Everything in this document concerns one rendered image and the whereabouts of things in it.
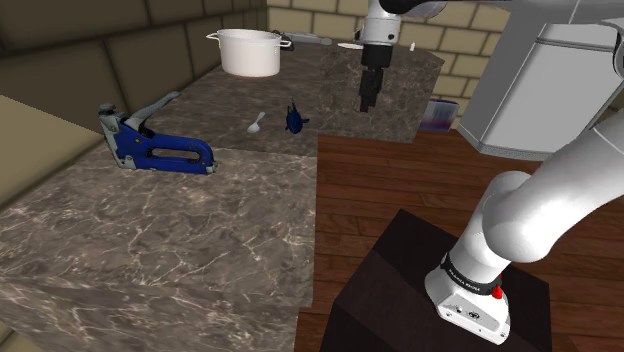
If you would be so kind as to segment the grey refrigerator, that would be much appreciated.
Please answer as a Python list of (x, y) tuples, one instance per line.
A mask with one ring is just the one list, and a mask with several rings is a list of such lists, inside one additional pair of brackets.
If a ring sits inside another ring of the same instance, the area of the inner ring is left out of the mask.
[(503, 0), (510, 17), (458, 132), (479, 152), (539, 161), (624, 90), (624, 0)]

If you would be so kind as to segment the white cooking pot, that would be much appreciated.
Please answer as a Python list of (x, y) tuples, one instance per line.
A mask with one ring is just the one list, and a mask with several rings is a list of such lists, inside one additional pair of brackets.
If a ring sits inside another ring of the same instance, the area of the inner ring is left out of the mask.
[(223, 71), (246, 78), (277, 75), (281, 49), (292, 46), (279, 34), (251, 29), (220, 29), (206, 38), (218, 42)]

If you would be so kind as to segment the dark blue figure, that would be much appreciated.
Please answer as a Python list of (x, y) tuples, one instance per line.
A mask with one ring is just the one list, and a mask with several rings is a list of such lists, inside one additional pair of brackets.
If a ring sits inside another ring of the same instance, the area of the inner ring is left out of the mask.
[(287, 107), (286, 116), (286, 130), (289, 130), (292, 134), (298, 134), (303, 129), (303, 126), (309, 122), (309, 119), (304, 119), (296, 108), (295, 102), (292, 101)]

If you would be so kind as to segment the blue staple gun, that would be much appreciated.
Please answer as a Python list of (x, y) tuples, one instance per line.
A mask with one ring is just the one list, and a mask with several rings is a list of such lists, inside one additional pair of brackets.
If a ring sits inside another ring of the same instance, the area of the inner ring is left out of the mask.
[[(99, 105), (98, 119), (105, 141), (116, 164), (122, 169), (145, 169), (192, 174), (212, 174), (217, 163), (210, 146), (199, 139), (157, 134), (145, 126), (154, 113), (180, 96), (170, 92), (157, 102), (148, 105), (132, 115), (116, 112), (113, 103)], [(196, 158), (157, 156), (155, 149), (186, 151)]]

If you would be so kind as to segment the dark robot stand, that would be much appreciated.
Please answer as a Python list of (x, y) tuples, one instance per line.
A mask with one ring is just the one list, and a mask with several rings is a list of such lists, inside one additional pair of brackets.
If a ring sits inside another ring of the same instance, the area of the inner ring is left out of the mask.
[(511, 317), (504, 343), (438, 316), (424, 280), (456, 240), (398, 211), (334, 300), (319, 352), (553, 352), (549, 285), (514, 266), (502, 273)]

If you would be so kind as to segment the grey kitchen tool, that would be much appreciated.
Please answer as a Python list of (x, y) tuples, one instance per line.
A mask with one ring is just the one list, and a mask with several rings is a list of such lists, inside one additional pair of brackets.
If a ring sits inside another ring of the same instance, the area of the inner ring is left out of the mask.
[(320, 45), (331, 45), (332, 40), (330, 38), (318, 37), (314, 34), (308, 34), (303, 32), (280, 32), (279, 30), (273, 30), (273, 33), (280, 35), (287, 40), (297, 43), (310, 43), (310, 44), (320, 44)]

